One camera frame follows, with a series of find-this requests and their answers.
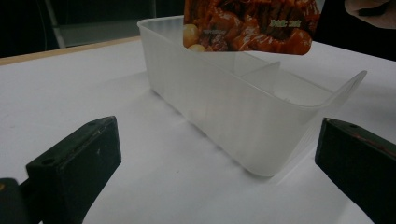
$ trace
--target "translucent plastic bin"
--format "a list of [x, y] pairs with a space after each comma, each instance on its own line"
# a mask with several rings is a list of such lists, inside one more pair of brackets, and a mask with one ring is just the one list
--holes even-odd
[[185, 49], [182, 16], [137, 25], [150, 87], [256, 175], [275, 175], [319, 111], [341, 105], [366, 74], [333, 92], [245, 52]]

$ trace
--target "human hand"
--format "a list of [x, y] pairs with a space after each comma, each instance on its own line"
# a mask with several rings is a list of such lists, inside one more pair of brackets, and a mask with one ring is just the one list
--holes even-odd
[[[361, 15], [361, 9], [373, 9], [385, 6], [380, 15]], [[368, 22], [373, 26], [385, 29], [396, 29], [396, 0], [345, 0], [346, 12], [358, 19]]]

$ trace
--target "white tabletop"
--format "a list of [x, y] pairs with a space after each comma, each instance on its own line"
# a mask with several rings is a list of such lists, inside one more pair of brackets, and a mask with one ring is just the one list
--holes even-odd
[[[336, 89], [368, 75], [335, 119], [396, 143], [396, 63], [314, 43], [305, 56], [255, 52]], [[84, 123], [115, 115], [122, 164], [84, 223], [372, 223], [315, 165], [316, 142], [276, 176], [251, 175], [150, 90], [140, 41], [0, 66], [0, 176]]]

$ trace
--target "white plastic container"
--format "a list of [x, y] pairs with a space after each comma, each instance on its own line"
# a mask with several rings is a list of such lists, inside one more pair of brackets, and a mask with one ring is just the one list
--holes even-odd
[[318, 112], [341, 105], [366, 74], [332, 92], [245, 52], [185, 49], [182, 16], [137, 25], [150, 87], [256, 175], [275, 175]]

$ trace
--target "food package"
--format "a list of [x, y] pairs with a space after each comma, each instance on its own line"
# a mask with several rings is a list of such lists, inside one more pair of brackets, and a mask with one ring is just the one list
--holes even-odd
[[322, 5], [317, 0], [186, 0], [183, 45], [195, 51], [304, 55]]

